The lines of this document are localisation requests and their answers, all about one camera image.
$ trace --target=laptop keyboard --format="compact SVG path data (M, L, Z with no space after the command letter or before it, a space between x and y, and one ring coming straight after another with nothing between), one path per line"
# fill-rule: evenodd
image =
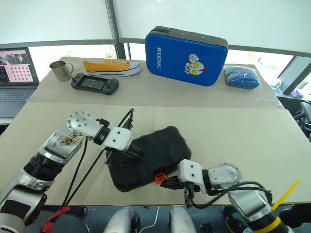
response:
M0 102L26 101L35 89L0 90Z

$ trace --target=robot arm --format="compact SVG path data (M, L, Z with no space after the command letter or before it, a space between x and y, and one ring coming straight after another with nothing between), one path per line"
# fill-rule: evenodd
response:
M83 111L72 113L67 126L53 133L28 164L0 193L0 232L9 229L21 233L39 215L54 178L80 149L83 139L93 140L99 148L127 150L133 137L128 129L111 127L103 119L95 120Z
M185 204L190 207L205 208L207 205L194 203L194 193L201 191L210 196L218 195L232 187L253 188L252 184L240 185L241 173L233 164L224 163L217 167L202 169L202 166L190 160L182 160L178 165L178 177L170 177L161 186L170 189L185 190ZM257 190L237 190L228 192L229 200L245 222L254 231L293 232L275 215L271 205Z

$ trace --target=metal cup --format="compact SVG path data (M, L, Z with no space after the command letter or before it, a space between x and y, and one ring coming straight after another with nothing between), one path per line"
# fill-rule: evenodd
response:
M70 64L72 67L72 71L69 71L68 67L66 66L67 64ZM72 79L72 72L73 72L73 65L72 63L68 62L63 62L63 61L57 61L57 62L52 62L50 64L51 70L54 72L56 75L57 79L59 81L67 81Z

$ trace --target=white roller shade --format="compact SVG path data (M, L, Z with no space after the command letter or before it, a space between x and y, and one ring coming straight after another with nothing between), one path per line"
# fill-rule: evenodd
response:
M104 0L0 0L0 44L112 39Z
M115 0L120 38L157 25L218 36L230 45L311 52L311 0Z

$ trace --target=blue case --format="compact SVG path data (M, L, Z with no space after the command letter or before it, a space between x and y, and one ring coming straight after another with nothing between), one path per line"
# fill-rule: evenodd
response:
M214 36L157 26L146 36L145 48L151 73L210 86L224 66L228 42Z

